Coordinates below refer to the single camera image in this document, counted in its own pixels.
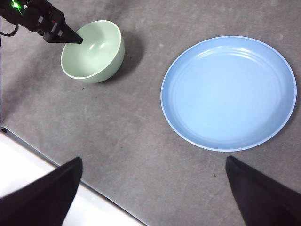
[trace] plate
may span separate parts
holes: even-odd
[[[168,69],[161,106],[188,142],[233,152],[271,139],[289,120],[297,86],[288,62],[271,46],[242,36],[209,39]]]

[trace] gray floor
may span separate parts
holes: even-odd
[[[63,44],[48,44],[24,28],[3,37],[2,126],[59,164],[81,156],[83,179],[148,225],[243,225],[224,170],[229,154],[197,148],[176,135],[161,110],[160,86],[180,53],[221,35],[270,44],[288,60],[300,86],[301,1],[52,3],[74,29],[100,19],[115,22],[124,35],[125,61],[108,81],[87,85],[61,70]],[[12,28],[2,23],[2,30]],[[291,120],[274,138],[233,153],[298,192],[300,111],[297,100]]]

